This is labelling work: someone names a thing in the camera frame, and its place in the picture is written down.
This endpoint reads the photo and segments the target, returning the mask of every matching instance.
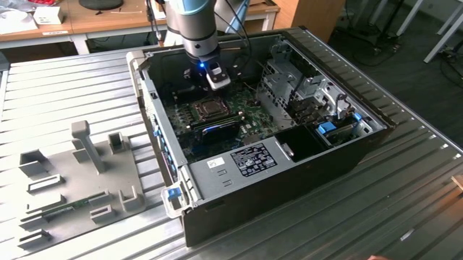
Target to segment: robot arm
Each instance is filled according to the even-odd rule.
[[[168,30],[181,36],[183,45],[193,63],[207,72],[212,90],[223,88],[231,82],[219,59],[217,27],[227,33],[239,31],[240,25],[235,13],[243,21],[248,5],[250,0],[165,1]],[[228,24],[234,28],[223,20],[216,20],[215,13],[229,21]]]

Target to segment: computer case side panel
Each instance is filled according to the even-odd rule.
[[[187,210],[181,217],[187,246],[244,224],[350,172],[391,131],[387,128],[366,136],[326,156]]]

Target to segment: barcode sticker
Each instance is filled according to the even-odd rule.
[[[224,162],[224,159],[221,157],[208,161],[209,169],[212,169],[213,167],[217,167],[217,166],[220,166],[223,164],[225,164],[225,162]]]
[[[48,32],[43,32],[43,35],[57,35],[57,34],[68,34],[68,31],[48,31]]]

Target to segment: green circuit board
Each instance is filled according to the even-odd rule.
[[[193,141],[189,142],[189,140],[183,140],[181,138],[181,136],[191,131],[189,125],[193,122],[199,122],[201,119],[195,109],[195,104],[185,103],[165,107],[173,131],[183,144],[183,152],[191,163],[244,146],[248,137],[252,137],[254,140],[264,139],[279,130],[274,123],[272,116],[259,104],[254,103],[256,101],[255,90],[250,88],[236,88],[236,90],[231,90],[227,95],[220,98],[220,101],[225,104],[231,115],[240,113],[240,116],[234,117],[240,119],[239,134],[234,138],[207,146],[197,145]]]

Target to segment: circuit board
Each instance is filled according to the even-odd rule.
[[[227,108],[219,110],[217,107],[221,106],[221,103]],[[191,125],[195,122],[200,122],[211,116],[211,114],[204,114],[208,109],[212,114],[221,115],[224,112],[231,115],[239,114],[239,132],[232,139],[208,145],[197,145],[189,138],[181,136],[191,131]],[[220,99],[204,97],[196,102],[165,107],[165,112],[189,163],[256,142],[279,131],[272,116],[260,106],[254,90],[250,88],[231,88]]]

